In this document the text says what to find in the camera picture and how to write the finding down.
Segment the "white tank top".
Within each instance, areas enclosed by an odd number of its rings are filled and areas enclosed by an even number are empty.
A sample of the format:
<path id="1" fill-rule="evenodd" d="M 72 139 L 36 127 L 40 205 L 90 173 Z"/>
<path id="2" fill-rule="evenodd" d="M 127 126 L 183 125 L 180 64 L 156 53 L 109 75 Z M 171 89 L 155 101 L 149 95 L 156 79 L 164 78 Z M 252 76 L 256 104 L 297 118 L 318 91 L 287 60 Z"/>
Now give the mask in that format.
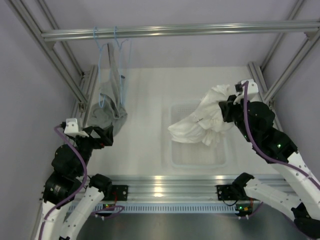
<path id="1" fill-rule="evenodd" d="M 234 126 L 223 120 L 219 106 L 219 102 L 226 101 L 230 95 L 229 84 L 212 87 L 190 115 L 168 127 L 171 139 L 183 144 L 203 143 L 216 147 Z"/>

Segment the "blue wire hanger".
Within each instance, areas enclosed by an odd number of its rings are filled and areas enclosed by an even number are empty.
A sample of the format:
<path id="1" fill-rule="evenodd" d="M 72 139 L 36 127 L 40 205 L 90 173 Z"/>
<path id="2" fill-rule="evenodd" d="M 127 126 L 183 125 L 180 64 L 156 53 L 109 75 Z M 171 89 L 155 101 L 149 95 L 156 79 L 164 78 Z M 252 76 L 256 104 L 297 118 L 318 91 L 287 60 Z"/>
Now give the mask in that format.
<path id="1" fill-rule="evenodd" d="M 124 107 L 127 97 L 127 71 L 131 64 L 132 55 L 132 39 L 120 38 L 118 34 L 118 27 L 113 28 L 113 37 L 118 50 L 118 73 L 120 83 L 120 103 Z"/>

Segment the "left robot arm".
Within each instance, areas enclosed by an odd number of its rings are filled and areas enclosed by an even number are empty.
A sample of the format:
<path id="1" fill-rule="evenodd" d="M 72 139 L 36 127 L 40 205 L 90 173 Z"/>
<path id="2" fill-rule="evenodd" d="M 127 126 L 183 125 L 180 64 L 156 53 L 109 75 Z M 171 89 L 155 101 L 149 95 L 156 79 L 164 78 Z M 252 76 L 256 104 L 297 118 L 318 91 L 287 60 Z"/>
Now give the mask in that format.
<path id="1" fill-rule="evenodd" d="M 51 162 L 53 172 L 42 195 L 37 240 L 75 240 L 94 207 L 113 194 L 112 180 L 102 174 L 88 176 L 94 150 L 113 145 L 113 125 L 79 129 L 74 121 L 54 128 L 64 140 Z"/>

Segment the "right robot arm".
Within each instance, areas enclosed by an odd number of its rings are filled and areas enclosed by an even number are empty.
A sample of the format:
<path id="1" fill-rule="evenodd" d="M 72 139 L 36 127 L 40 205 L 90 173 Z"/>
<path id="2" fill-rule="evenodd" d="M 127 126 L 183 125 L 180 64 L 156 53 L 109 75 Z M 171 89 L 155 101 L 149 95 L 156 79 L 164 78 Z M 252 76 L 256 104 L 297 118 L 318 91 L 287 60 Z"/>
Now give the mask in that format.
<path id="1" fill-rule="evenodd" d="M 240 174 L 232 183 L 239 198 L 257 199 L 278 210 L 308 238 L 320 238 L 320 182 L 308 169 L 297 146 L 282 131 L 274 128 L 275 113 L 260 101 L 234 103 L 235 95 L 218 106 L 223 121 L 233 123 L 252 149 L 272 166 L 294 190 L 290 195 L 272 188 L 249 173 Z"/>

